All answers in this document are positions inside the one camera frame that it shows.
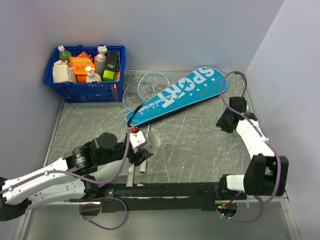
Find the blue SPORT racket cover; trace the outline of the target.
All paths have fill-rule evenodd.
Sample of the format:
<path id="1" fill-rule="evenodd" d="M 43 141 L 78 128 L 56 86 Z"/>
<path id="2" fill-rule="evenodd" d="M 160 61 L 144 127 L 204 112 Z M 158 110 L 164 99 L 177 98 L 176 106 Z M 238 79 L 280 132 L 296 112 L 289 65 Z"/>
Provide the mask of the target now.
<path id="1" fill-rule="evenodd" d="M 200 67 L 167 88 L 163 89 L 151 99 L 142 104 L 135 113 L 127 113 L 126 121 L 131 126 L 152 124 L 181 110 L 191 107 L 204 100 L 218 96 L 228 87 L 224 75 L 212 67 Z"/>

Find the blue racket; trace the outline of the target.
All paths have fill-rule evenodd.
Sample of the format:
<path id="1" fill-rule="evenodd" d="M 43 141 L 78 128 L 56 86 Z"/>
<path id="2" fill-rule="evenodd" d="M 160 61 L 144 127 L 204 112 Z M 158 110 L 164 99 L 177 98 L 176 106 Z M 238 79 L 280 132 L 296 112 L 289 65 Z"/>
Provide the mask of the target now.
<path id="1" fill-rule="evenodd" d="M 149 72 L 145 74 L 138 83 L 138 95 L 145 102 L 170 86 L 168 78 L 160 72 Z"/>
<path id="2" fill-rule="evenodd" d="M 156 93 L 154 87 L 146 81 L 134 81 L 130 83 L 123 92 L 122 103 L 128 111 L 135 110 L 138 106 L 150 99 Z M 148 160 L 140 167 L 140 173 L 146 173 Z M 127 172 L 126 187 L 133 187 L 135 166 L 131 165 Z"/>

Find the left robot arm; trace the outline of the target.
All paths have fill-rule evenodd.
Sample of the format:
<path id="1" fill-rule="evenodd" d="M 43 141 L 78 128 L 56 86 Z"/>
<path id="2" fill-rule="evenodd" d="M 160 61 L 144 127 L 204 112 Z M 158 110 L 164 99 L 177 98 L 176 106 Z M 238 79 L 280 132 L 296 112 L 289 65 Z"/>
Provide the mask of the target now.
<path id="1" fill-rule="evenodd" d="M 130 166 L 140 166 L 160 145 L 158 136 L 150 132 L 128 132 L 122 142 L 105 132 L 39 170 L 14 179 L 2 177 L 0 220 L 19 218 L 49 203 L 93 201 L 102 186 Z"/>

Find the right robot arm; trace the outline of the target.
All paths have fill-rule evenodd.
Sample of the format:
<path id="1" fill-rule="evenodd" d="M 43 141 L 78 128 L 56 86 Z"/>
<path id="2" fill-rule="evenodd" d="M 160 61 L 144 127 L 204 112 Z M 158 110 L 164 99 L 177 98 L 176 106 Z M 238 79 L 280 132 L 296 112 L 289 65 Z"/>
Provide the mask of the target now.
<path id="1" fill-rule="evenodd" d="M 267 145 L 258 119 L 247 112 L 247 101 L 243 96 L 229 98 L 216 126 L 226 133 L 236 132 L 245 144 L 251 158 L 245 174 L 224 174 L 220 179 L 218 193 L 223 199 L 230 199 L 236 192 L 247 195 L 280 197 L 285 193 L 289 160 L 280 156 L 278 163 L 274 151 Z"/>

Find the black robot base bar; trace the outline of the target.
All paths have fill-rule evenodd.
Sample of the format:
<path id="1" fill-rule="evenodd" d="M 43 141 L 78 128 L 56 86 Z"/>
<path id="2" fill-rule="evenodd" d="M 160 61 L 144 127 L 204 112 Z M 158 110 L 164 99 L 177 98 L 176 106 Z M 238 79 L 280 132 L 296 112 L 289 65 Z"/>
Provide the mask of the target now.
<path id="1" fill-rule="evenodd" d="M 107 198 L 102 201 L 103 213 L 124 210 L 121 203 L 109 197 L 121 199 L 129 211 L 215 211 L 217 203 L 229 202 L 235 194 L 218 182 L 141 183 L 132 187 L 116 183 L 101 187 L 92 199 Z"/>

